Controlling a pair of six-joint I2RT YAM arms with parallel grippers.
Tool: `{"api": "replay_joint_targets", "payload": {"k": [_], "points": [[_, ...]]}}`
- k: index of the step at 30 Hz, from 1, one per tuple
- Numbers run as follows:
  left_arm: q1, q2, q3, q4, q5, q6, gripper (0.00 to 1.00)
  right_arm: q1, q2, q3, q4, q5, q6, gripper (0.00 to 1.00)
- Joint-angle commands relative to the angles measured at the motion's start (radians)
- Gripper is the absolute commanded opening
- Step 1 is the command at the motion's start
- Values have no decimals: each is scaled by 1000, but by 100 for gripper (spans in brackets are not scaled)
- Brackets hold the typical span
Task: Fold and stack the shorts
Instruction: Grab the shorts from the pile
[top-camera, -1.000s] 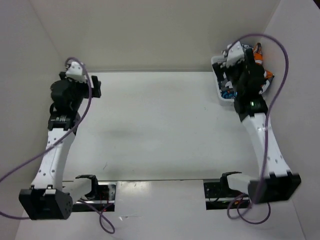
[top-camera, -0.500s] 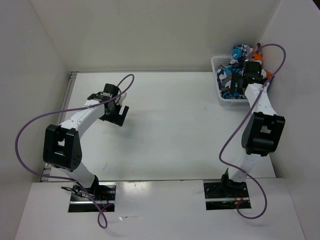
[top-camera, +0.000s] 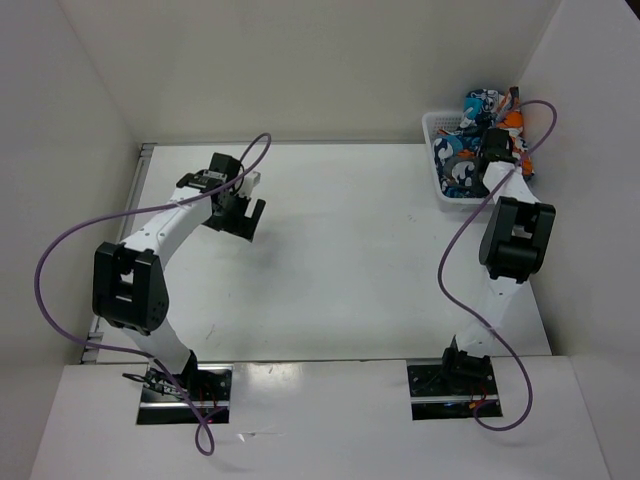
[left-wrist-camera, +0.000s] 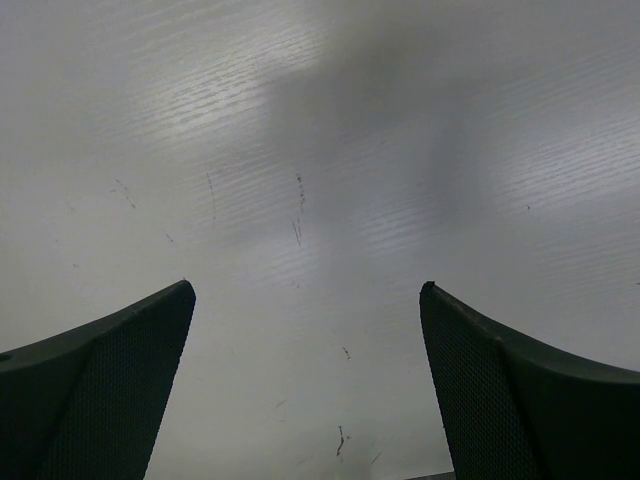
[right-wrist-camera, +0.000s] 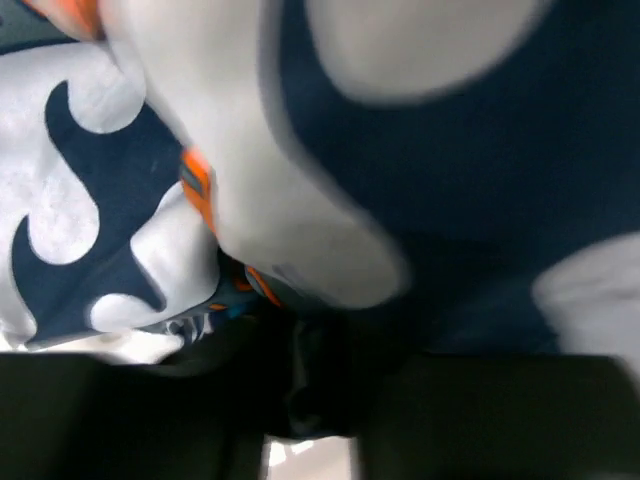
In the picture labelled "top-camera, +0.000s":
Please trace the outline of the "colourful patterned shorts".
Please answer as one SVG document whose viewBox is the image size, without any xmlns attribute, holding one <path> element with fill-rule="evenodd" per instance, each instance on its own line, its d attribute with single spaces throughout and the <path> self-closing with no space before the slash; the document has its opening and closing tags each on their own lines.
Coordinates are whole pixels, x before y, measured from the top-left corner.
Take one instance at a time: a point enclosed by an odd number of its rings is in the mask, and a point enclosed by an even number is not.
<svg viewBox="0 0 640 480">
<path fill-rule="evenodd" d="M 528 146 L 524 138 L 524 120 L 522 114 L 515 109 L 520 104 L 520 92 L 517 86 L 502 92 L 494 89 L 476 89 L 469 91 L 464 99 L 461 127 L 463 132 L 447 135 L 441 144 L 452 147 L 445 163 L 445 175 L 452 186 L 465 190 L 476 190 L 482 184 L 477 153 L 482 137 L 490 128 L 507 130 L 514 142 L 513 156 L 519 160 L 527 152 Z"/>
</svg>

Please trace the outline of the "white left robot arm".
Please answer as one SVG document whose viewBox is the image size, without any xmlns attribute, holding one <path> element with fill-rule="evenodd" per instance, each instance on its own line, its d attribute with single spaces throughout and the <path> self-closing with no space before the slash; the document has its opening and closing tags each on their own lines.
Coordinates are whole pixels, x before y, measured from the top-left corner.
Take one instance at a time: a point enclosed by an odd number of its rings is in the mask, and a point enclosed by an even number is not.
<svg viewBox="0 0 640 480">
<path fill-rule="evenodd" d="M 92 308 L 126 332 L 136 347 L 160 361 L 164 387 L 185 400 L 200 385 L 197 358 L 170 325 L 165 267 L 200 226 L 251 242 L 266 206 L 256 201 L 261 174 L 229 155 L 215 153 L 208 168 L 185 174 L 164 208 L 118 244 L 105 242 L 94 254 Z"/>
</svg>

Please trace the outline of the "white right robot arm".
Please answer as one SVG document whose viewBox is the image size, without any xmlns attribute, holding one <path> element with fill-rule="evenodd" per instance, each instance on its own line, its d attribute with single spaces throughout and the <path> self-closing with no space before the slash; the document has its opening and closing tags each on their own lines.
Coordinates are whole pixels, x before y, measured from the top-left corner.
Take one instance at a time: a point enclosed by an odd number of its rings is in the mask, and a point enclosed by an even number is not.
<svg viewBox="0 0 640 480">
<path fill-rule="evenodd" d="M 412 145 L 277 147 L 265 165 L 253 246 L 227 287 L 227 348 L 241 360 L 443 358 L 466 389 L 493 355 L 537 345 L 518 304 L 554 212 L 506 192 L 491 164 L 490 217 L 443 213 Z"/>
</svg>

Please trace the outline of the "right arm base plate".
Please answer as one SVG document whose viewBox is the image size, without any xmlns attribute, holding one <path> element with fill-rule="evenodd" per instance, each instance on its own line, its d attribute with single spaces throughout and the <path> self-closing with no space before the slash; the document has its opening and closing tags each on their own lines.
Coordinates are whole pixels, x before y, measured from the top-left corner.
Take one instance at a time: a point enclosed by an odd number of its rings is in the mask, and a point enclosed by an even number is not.
<svg viewBox="0 0 640 480">
<path fill-rule="evenodd" d="M 406 363 L 413 421 L 472 419 L 480 406 L 480 418 L 503 416 L 492 365 L 481 378 L 448 380 L 442 362 L 415 360 Z"/>
</svg>

